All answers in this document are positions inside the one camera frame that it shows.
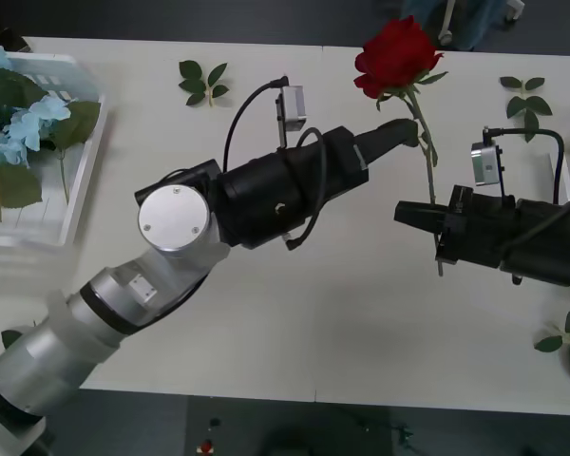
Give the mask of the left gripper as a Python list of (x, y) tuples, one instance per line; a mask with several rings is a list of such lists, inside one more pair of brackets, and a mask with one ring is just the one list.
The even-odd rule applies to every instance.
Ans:
[[(355, 137), (339, 126), (322, 134), (326, 148), (326, 190), (324, 202), (359, 187), (369, 181), (367, 165), (377, 161), (399, 145), (416, 147), (418, 124), (411, 119), (394, 119)], [(298, 210), (312, 210), (317, 201), (321, 182), (321, 150), (318, 140), (297, 149)]]

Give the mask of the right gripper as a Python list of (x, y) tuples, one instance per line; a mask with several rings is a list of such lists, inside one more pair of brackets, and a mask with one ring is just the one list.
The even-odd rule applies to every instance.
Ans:
[(512, 196), (491, 197), (456, 185), (449, 204), (399, 201), (394, 220), (438, 234), (436, 258), (485, 267), (514, 267), (519, 249), (508, 243), (521, 233), (520, 201)]

